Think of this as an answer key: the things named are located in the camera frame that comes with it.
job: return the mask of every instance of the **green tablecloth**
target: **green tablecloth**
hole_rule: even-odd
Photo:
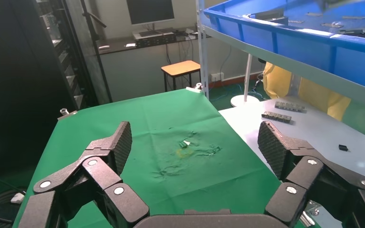
[[[14,227],[33,186],[79,158],[95,139],[129,121],[133,144],[121,177],[149,206],[151,215],[185,209],[263,213],[280,182],[200,93],[183,90],[106,104],[58,122],[41,156]],[[179,142],[191,142],[181,149]],[[85,205],[70,228],[108,228]]]

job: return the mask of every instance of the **blue bin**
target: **blue bin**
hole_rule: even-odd
[[[365,18],[360,19],[365,17],[365,1],[329,9],[321,16],[309,14],[322,14],[314,1],[295,7],[291,3],[295,1],[230,0],[204,13],[212,29],[225,35],[365,86],[365,38],[343,35],[344,31],[365,30]],[[279,7],[289,25],[243,17]],[[340,28],[322,26],[324,23]]]

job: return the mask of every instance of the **power outlet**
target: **power outlet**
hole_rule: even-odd
[[[217,81],[221,81],[224,79],[224,73],[215,73],[215,74],[211,74],[211,80],[212,82],[217,82]]]

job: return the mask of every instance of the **wooden stool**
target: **wooden stool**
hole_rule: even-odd
[[[201,81],[201,65],[188,60],[181,63],[171,64],[162,67],[164,73],[164,89],[167,92],[167,75],[173,78],[173,90],[176,90],[175,78],[184,75],[190,75],[190,87],[192,87],[191,74],[199,72],[199,81]]]

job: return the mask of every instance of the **monitor screen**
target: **monitor screen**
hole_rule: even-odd
[[[174,19],[172,0],[126,0],[133,25]]]

